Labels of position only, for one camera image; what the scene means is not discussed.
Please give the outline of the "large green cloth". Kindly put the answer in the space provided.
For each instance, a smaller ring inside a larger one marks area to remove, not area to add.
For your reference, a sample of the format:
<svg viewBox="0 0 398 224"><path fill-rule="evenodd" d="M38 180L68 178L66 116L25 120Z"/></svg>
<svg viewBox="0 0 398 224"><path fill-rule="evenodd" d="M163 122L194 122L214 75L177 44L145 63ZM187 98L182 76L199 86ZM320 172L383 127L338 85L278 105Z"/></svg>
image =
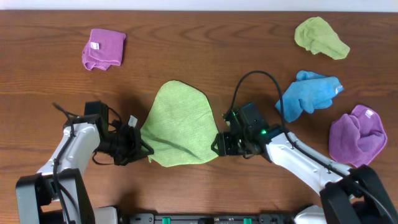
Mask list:
<svg viewBox="0 0 398 224"><path fill-rule="evenodd" d="M218 129L206 95L172 80L159 89L141 128L154 150L149 161L163 167L204 164L218 157L211 150Z"/></svg>

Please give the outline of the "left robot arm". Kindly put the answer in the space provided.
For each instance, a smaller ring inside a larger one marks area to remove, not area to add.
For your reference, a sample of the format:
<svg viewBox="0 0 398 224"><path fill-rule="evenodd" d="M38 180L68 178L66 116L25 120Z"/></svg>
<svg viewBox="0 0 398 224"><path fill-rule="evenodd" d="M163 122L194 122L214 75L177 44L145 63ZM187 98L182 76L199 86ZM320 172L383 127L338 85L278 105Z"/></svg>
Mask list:
<svg viewBox="0 0 398 224"><path fill-rule="evenodd" d="M125 166L154 154L136 129L133 116L109 120L108 105L101 101L85 104L83 115L54 105L67 120L63 138L51 158L36 174L21 177L16 197L21 223L122 223L115 206L94 209L83 174L97 153L113 158L116 166Z"/></svg>

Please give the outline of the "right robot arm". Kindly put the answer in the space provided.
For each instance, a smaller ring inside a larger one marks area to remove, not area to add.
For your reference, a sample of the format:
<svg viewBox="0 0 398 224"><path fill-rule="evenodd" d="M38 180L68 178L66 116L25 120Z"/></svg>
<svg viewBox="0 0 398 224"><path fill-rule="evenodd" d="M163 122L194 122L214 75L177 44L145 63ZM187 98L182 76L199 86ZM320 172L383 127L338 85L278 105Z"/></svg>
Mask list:
<svg viewBox="0 0 398 224"><path fill-rule="evenodd" d="M219 156L262 156L305 182L322 205L299 212L295 223L397 223L397 210L376 172L325 157L279 124L269 125L254 103L223 116L229 131L211 145Z"/></svg>

